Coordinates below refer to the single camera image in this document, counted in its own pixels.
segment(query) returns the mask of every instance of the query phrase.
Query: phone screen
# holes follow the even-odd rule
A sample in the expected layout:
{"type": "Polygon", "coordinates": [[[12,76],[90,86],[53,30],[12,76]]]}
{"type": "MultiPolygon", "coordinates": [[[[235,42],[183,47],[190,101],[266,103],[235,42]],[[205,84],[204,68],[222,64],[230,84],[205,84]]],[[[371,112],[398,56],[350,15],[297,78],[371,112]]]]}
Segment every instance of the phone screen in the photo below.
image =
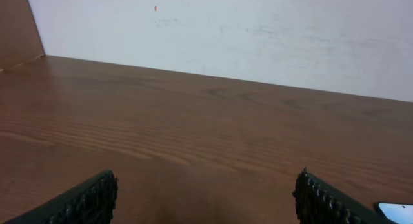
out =
{"type": "Polygon", "coordinates": [[[399,224],[413,224],[413,205],[379,203],[386,218],[399,224]]]}

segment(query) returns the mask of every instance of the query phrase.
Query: smartphone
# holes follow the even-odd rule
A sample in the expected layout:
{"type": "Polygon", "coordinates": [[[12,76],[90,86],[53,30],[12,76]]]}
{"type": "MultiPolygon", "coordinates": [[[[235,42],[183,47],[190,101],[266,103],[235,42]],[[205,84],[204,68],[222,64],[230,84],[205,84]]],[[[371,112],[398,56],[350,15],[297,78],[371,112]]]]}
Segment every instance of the smartphone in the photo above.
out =
{"type": "Polygon", "coordinates": [[[377,202],[374,210],[398,224],[413,224],[413,204],[377,202]]]}

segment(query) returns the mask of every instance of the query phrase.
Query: brown wooden panel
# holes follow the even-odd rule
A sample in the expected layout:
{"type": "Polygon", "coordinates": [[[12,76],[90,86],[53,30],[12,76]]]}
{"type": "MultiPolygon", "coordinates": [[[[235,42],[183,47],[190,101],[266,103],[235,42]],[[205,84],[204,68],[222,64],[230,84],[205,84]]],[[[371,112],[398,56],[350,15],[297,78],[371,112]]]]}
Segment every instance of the brown wooden panel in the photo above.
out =
{"type": "Polygon", "coordinates": [[[44,54],[27,0],[0,0],[0,68],[9,69],[44,54]]]}
{"type": "Polygon", "coordinates": [[[413,202],[413,104],[46,56],[0,76],[0,221],[105,168],[113,223],[298,223],[307,166],[413,202]]]}

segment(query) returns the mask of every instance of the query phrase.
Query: wall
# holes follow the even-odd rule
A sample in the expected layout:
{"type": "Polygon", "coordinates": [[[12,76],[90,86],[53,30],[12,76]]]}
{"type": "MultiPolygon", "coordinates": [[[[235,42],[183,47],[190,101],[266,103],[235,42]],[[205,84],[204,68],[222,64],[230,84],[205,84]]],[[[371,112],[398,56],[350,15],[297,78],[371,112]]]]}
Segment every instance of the wall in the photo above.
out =
{"type": "Polygon", "coordinates": [[[29,1],[49,55],[413,101],[413,0],[29,1]]]}
{"type": "Polygon", "coordinates": [[[0,70],[43,55],[27,0],[0,0],[0,70]]]}

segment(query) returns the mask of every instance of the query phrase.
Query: wooden side board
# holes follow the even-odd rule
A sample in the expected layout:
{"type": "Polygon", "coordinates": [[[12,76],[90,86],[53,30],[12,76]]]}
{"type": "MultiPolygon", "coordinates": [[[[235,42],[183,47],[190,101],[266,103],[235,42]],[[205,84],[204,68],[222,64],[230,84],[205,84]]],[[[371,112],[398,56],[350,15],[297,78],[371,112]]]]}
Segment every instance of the wooden side board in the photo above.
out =
{"type": "Polygon", "coordinates": [[[295,178],[413,202],[413,104],[61,57],[0,74],[0,222],[99,171],[113,223],[298,223],[295,178]]]}
{"type": "Polygon", "coordinates": [[[0,69],[44,53],[28,0],[0,0],[0,69]]]}

